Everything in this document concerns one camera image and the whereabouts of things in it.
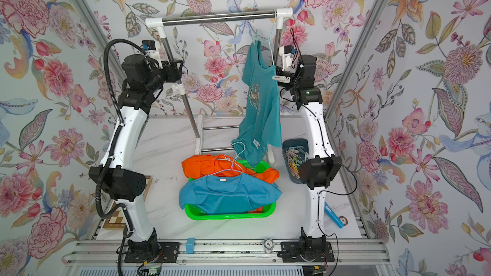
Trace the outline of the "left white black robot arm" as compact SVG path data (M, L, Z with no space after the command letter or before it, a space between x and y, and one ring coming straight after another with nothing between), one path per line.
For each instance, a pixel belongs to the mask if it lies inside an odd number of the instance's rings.
M137 50L127 56L121 68L126 78L120 95L116 95L109 71L109 53L116 44L124 43ZM108 219L121 209L127 224L125 246L138 258L156 258L161 247L157 233L148 219L143 193L145 175L134 172L134 152L147 124L152 104L163 91L164 84L181 78L181 61L162 61L153 40L141 45L125 39L114 39L104 49L104 76L116 111L115 130L109 148L98 166L89 170L96 183L95 205L100 218Z

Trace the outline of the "teal embroidered t-shirt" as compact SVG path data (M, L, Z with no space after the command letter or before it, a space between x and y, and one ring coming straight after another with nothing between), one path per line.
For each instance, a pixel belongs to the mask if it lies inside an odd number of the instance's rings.
M248 85L245 118L239 125L238 137L232 140L245 144L241 157L251 166L263 160L269 146L282 145L280 92L277 81L272 79L274 75L276 67L264 61L261 42L252 43L242 76Z

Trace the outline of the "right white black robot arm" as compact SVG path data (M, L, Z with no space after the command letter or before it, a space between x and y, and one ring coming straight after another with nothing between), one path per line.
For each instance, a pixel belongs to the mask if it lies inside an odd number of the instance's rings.
M298 169L300 182L307 190L306 218L305 225L300 229L299 251L301 254L327 254L327 239L330 236L324 232L323 223L326 195L347 197L353 192L340 193L329 190L331 182L344 165L341 157L334 154L328 140L323 117L322 93L315 86L317 58L301 52L292 29L290 35L295 50L293 57L297 60L295 72L287 72L288 64L284 61L283 66L276 69L276 73L279 85L282 90L290 92L292 98L289 101L296 105L306 124L307 160Z

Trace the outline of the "light blue wire hanger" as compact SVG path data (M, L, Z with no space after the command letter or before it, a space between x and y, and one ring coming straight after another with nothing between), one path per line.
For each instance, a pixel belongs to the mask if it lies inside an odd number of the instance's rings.
M208 163L203 170L203 174L205 175L218 175L222 177L234 177L234 176L239 176L241 174L245 174L245 168L243 172L236 172L232 171L231 168L231 161L232 158L227 158L224 156L218 156L217 158L213 159L212 162Z

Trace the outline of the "orange garment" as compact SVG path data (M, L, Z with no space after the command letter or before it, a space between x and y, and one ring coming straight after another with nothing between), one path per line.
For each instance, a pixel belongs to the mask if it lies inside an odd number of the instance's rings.
M193 180L208 175L235 177L247 174L267 183L275 183L280 177L280 173L276 169L268 167L262 172L256 172L239 161L233 164L233 158L226 155L195 155L182 162L182 169L184 175Z

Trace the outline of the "blue garment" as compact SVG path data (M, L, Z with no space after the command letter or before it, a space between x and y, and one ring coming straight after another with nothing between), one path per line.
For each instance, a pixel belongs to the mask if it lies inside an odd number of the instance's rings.
M282 192L274 183L241 174L204 176L188 181L180 190L179 205L196 206L207 215L247 213L275 203Z

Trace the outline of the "mint green clothespin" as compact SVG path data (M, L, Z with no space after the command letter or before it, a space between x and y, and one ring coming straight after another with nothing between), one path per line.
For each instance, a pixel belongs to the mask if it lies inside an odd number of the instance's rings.
M251 38L253 39L253 43L257 43L259 42L260 40L258 39L258 33L255 32L255 33L252 33L251 34Z

